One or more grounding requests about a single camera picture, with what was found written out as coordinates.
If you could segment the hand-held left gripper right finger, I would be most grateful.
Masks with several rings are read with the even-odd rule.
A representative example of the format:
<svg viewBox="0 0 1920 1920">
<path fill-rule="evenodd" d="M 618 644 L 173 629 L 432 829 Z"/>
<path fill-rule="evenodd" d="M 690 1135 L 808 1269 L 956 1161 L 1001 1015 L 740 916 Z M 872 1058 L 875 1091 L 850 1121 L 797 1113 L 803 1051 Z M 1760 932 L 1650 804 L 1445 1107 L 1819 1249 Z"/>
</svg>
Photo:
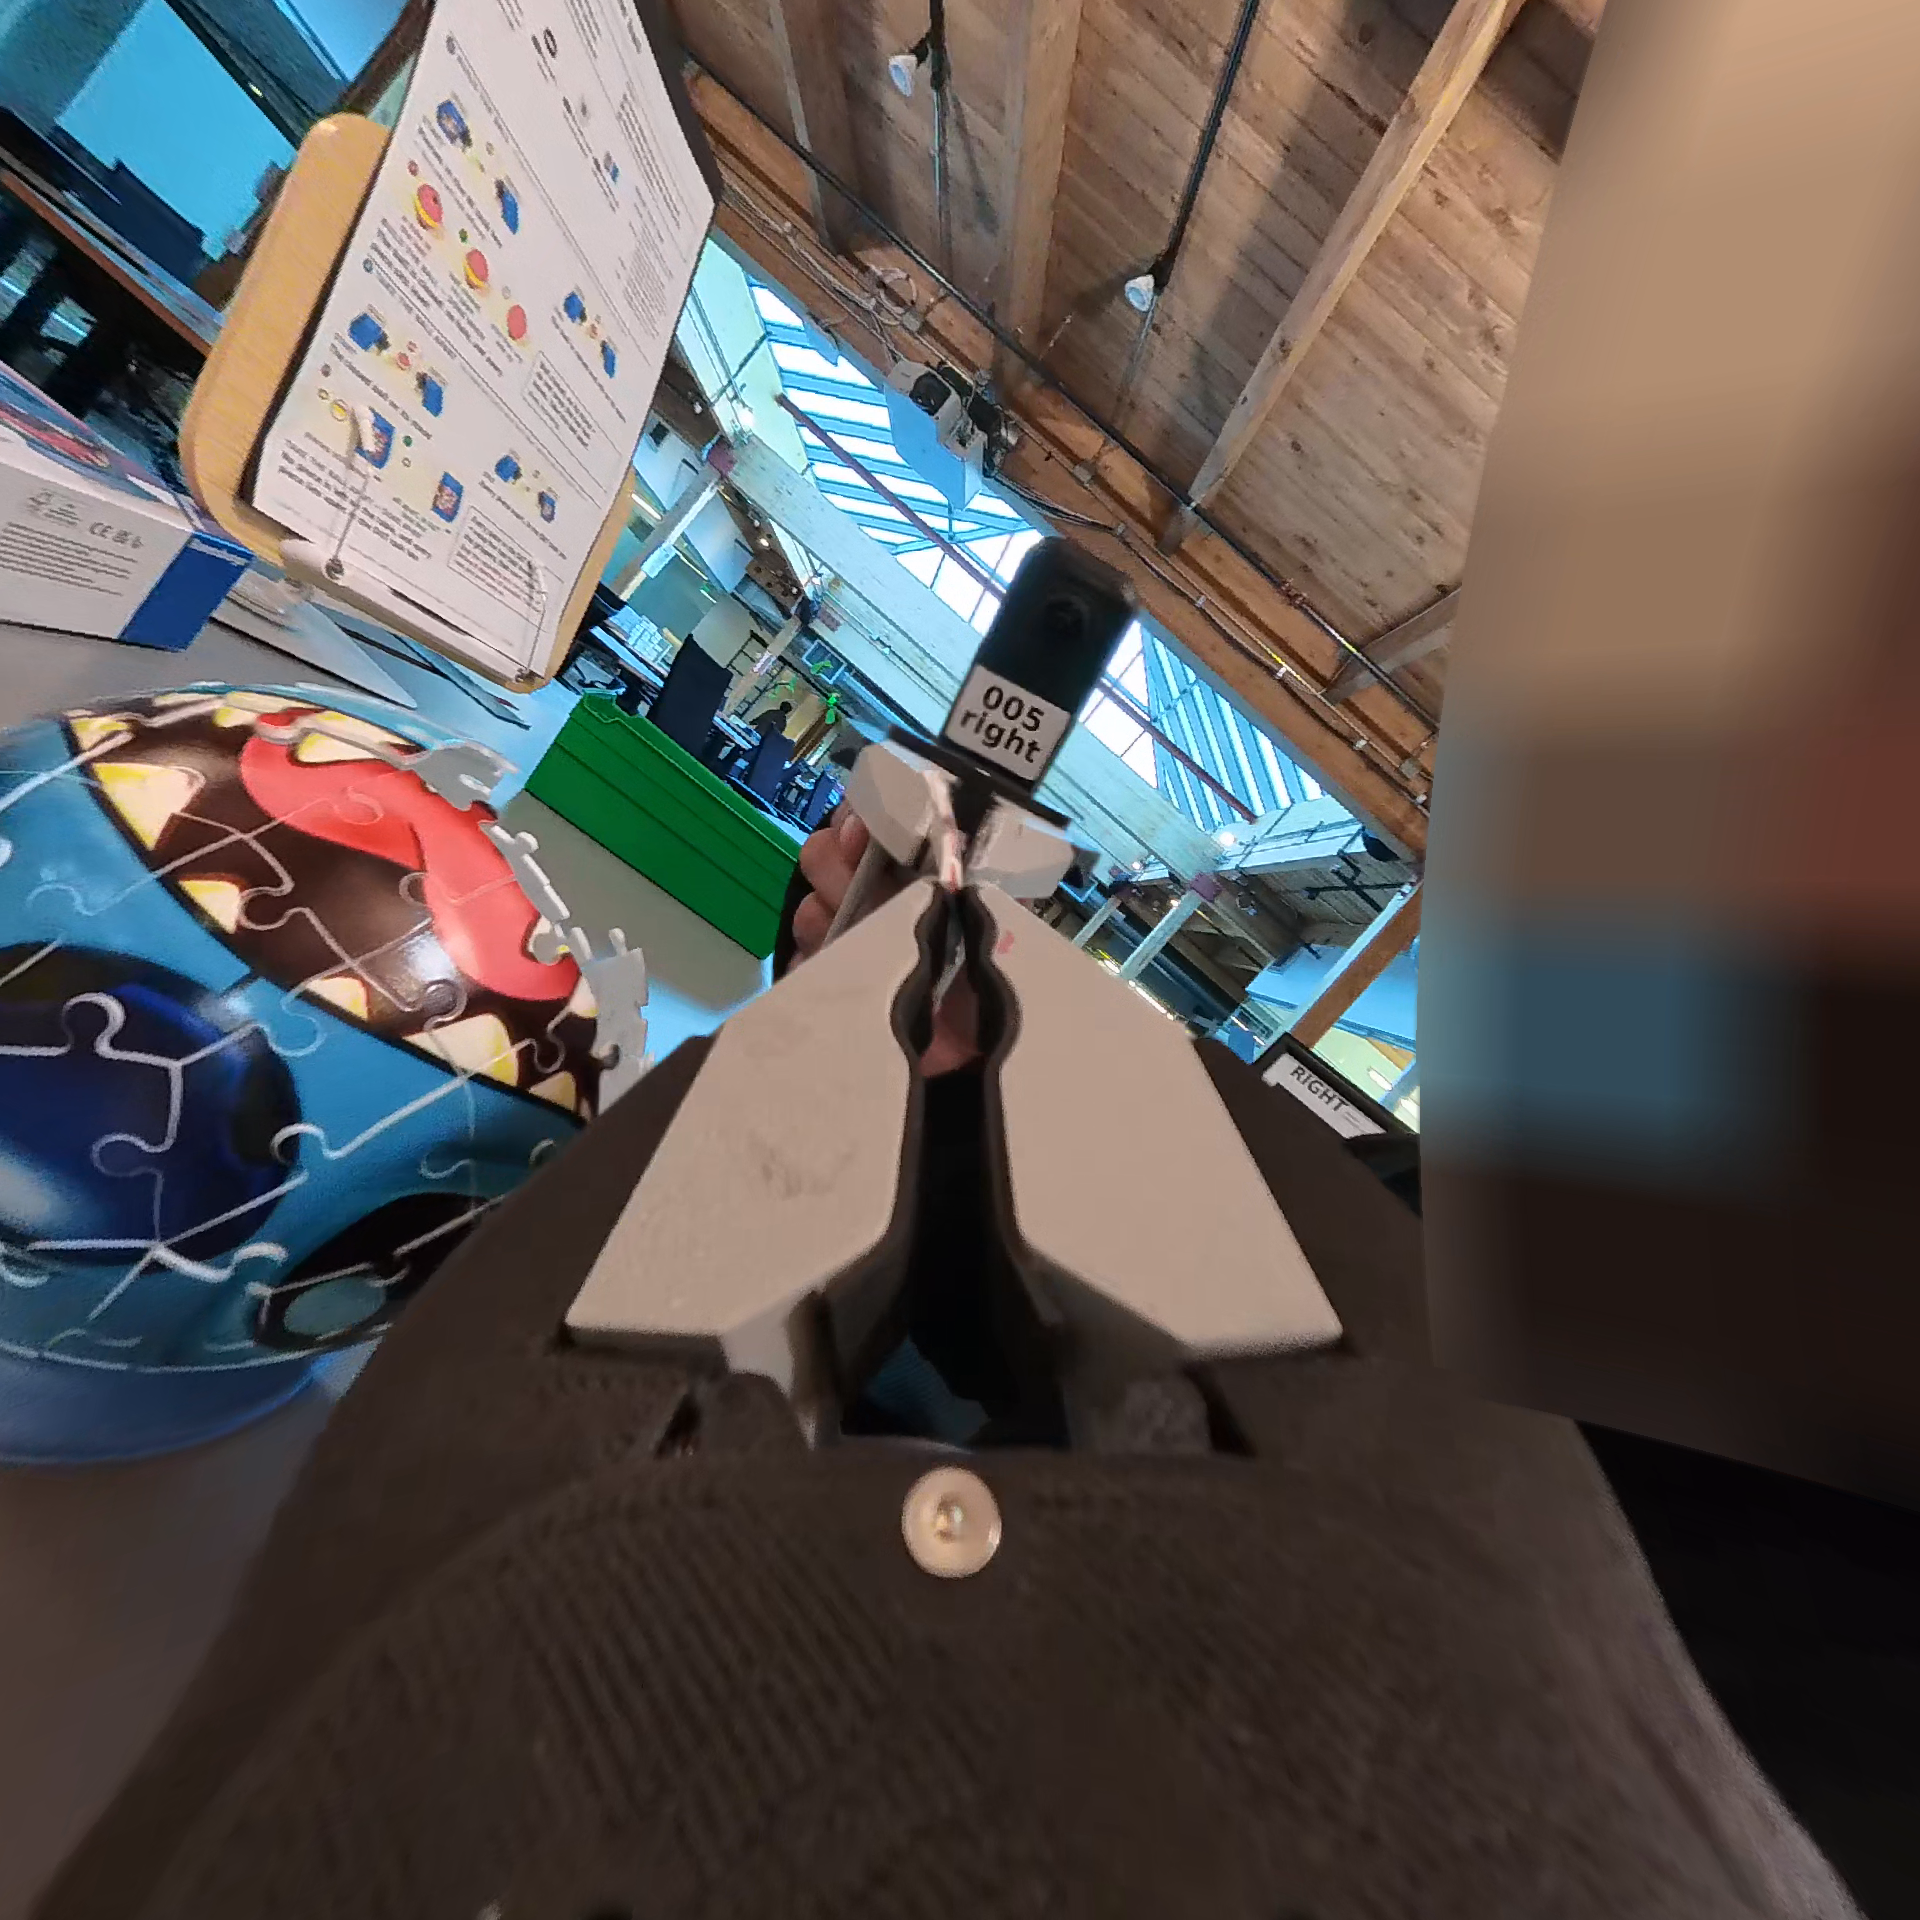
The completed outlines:
<svg viewBox="0 0 1920 1920">
<path fill-rule="evenodd" d="M 971 892 L 971 924 L 1016 1270 L 1070 1364 L 1333 1348 L 1337 1313 L 1197 1045 L 1001 887 Z"/>
</svg>

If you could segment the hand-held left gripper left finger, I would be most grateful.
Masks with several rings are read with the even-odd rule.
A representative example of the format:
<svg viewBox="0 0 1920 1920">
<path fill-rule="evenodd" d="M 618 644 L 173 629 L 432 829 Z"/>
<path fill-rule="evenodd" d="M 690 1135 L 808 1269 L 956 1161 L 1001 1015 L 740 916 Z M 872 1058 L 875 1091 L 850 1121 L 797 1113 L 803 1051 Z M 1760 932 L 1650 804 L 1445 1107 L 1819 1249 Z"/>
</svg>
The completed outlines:
<svg viewBox="0 0 1920 1920">
<path fill-rule="evenodd" d="M 716 1031 L 568 1309 L 576 1347 L 760 1377 L 808 1437 L 840 1427 L 912 1239 L 940 942 L 915 879 Z"/>
</svg>

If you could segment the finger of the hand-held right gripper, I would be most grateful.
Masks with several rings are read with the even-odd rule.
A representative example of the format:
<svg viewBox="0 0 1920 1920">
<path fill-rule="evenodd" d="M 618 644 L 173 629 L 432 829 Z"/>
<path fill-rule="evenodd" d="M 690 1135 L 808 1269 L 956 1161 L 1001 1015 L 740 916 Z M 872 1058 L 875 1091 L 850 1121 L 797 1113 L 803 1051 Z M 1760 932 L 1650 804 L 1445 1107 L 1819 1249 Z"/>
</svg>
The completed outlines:
<svg viewBox="0 0 1920 1920">
<path fill-rule="evenodd" d="M 976 829 L 976 890 L 996 890 L 1018 903 L 1049 898 L 1097 862 L 1092 845 L 1078 844 L 1053 821 L 982 819 Z"/>
<path fill-rule="evenodd" d="M 929 874 L 933 828 L 929 773 L 934 764 L 901 746 L 872 746 L 853 771 L 849 798 L 872 829 L 874 851 L 884 851 L 898 867 L 901 887 L 915 878 L 933 878 Z"/>
</svg>

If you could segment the puzzle piece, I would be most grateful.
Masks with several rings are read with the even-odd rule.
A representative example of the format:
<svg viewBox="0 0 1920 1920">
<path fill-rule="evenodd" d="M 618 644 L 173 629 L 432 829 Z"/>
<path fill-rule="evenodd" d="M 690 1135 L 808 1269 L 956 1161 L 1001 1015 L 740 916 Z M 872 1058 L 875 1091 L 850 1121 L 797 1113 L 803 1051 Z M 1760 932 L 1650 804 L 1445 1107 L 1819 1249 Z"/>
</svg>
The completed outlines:
<svg viewBox="0 0 1920 1920">
<path fill-rule="evenodd" d="M 956 771 L 934 764 L 929 773 L 933 796 L 933 828 L 929 833 L 929 874 L 941 892 L 960 898 L 970 884 L 970 859 L 979 828 L 996 804 L 992 781 L 981 773 Z M 970 966 L 970 925 L 960 906 L 949 903 L 945 931 L 945 958 L 934 972 L 929 1017 L 930 1035 L 937 1041 L 949 1021 L 947 1006 L 956 982 Z"/>
</svg>

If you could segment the blue monster puzzle ball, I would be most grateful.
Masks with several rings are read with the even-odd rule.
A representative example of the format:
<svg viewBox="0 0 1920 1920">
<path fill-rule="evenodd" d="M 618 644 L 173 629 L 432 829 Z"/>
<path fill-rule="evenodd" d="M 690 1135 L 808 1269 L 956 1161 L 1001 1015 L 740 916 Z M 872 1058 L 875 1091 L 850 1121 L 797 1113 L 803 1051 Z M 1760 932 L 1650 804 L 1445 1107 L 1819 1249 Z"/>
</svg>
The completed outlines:
<svg viewBox="0 0 1920 1920">
<path fill-rule="evenodd" d="M 645 1075 L 645 958 L 510 778 L 315 684 L 4 729 L 8 1466 L 276 1410 Z"/>
</svg>

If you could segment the white puzzle box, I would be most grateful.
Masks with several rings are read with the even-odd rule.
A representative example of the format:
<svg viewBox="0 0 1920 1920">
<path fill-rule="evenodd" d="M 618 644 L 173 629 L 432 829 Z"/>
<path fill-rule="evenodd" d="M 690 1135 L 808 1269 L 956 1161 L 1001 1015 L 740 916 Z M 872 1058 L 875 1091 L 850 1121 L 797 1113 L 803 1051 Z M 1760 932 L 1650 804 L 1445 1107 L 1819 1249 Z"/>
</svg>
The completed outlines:
<svg viewBox="0 0 1920 1920">
<path fill-rule="evenodd" d="M 252 554 L 84 421 L 2 371 L 2 620 L 181 653 Z"/>
</svg>

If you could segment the person's right hand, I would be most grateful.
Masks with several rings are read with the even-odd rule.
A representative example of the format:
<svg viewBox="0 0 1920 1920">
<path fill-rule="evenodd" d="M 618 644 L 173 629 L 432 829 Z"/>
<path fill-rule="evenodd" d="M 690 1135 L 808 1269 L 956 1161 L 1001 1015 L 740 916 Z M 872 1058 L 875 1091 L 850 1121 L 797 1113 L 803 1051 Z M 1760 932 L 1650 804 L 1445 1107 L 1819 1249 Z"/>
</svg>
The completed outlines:
<svg viewBox="0 0 1920 1920">
<path fill-rule="evenodd" d="M 843 802 L 801 851 L 788 887 L 777 977 L 827 946 L 837 931 L 865 922 L 901 892 L 901 871 L 884 851 L 874 851 L 866 821 Z"/>
</svg>

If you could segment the black box with white label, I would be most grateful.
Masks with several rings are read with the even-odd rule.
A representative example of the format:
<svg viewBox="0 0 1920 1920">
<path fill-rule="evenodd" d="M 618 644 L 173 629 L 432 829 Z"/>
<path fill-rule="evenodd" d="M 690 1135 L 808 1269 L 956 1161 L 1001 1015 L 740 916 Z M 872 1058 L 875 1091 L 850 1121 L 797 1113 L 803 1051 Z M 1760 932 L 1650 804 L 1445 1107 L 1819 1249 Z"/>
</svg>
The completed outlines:
<svg viewBox="0 0 1920 1920">
<path fill-rule="evenodd" d="M 1408 1210 L 1421 1211 L 1420 1135 L 1350 1076 L 1321 1060 L 1296 1035 L 1283 1033 L 1254 1058 L 1264 1085 L 1277 1089 L 1315 1113 Z"/>
</svg>

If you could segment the dark office chair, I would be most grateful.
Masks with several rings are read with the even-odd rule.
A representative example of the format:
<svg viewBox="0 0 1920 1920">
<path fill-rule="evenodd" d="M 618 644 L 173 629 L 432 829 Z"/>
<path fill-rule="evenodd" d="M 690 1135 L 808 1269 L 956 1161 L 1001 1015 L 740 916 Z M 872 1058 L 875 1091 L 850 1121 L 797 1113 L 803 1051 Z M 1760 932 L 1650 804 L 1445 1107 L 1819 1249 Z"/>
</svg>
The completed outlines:
<svg viewBox="0 0 1920 1920">
<path fill-rule="evenodd" d="M 700 758 L 729 698 L 732 682 L 729 660 L 713 655 L 697 638 L 689 635 L 665 671 L 648 721 L 685 756 Z"/>
</svg>

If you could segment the green plastic bin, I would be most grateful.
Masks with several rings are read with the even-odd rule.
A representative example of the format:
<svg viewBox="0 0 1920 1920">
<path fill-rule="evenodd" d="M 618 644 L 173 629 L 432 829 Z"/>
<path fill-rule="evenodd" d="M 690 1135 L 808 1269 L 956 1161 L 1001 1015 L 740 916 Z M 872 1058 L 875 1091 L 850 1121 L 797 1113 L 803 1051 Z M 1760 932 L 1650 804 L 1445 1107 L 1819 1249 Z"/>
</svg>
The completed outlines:
<svg viewBox="0 0 1920 1920">
<path fill-rule="evenodd" d="M 746 954 L 774 954 L 801 838 L 648 717 L 585 694 L 525 791 Z"/>
</svg>

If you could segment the printed instruction sheet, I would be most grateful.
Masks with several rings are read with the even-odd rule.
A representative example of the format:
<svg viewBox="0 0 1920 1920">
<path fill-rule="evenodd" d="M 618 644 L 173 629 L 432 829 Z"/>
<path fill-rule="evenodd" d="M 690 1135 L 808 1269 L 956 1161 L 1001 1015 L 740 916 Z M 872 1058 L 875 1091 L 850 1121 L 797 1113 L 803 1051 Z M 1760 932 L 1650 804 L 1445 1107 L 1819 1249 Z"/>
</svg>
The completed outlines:
<svg viewBox="0 0 1920 1920">
<path fill-rule="evenodd" d="M 557 671 L 713 221 L 677 59 L 656 4 L 432 4 L 249 458 L 317 585 L 496 684 Z"/>
</svg>

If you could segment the wooden board stand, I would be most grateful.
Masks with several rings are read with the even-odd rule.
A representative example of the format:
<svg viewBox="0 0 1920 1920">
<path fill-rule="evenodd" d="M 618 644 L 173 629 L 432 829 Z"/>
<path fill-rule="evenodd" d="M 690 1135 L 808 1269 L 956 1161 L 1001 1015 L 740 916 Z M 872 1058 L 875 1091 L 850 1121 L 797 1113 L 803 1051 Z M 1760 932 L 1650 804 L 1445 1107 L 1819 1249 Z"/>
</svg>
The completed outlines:
<svg viewBox="0 0 1920 1920">
<path fill-rule="evenodd" d="M 337 111 L 313 126 L 227 306 L 220 338 L 187 403 L 181 453 L 194 499 L 264 559 L 276 564 L 292 581 L 329 593 L 350 609 L 368 612 L 398 634 L 418 638 L 448 655 L 430 642 L 430 629 L 420 620 L 386 620 L 379 615 L 377 602 L 357 593 L 337 594 L 317 585 L 317 575 L 298 557 L 292 539 L 249 505 L 249 458 L 266 421 L 272 415 L 282 378 L 298 357 L 305 326 L 315 318 L 329 271 L 341 261 L 352 215 L 372 178 L 384 139 L 386 127 L 358 111 Z M 602 534 L 597 556 L 606 563 L 628 510 L 632 491 L 634 481 Z M 592 588 L 578 589 L 568 609 L 580 622 Z M 501 685 L 539 689 L 544 684 Z"/>
</svg>

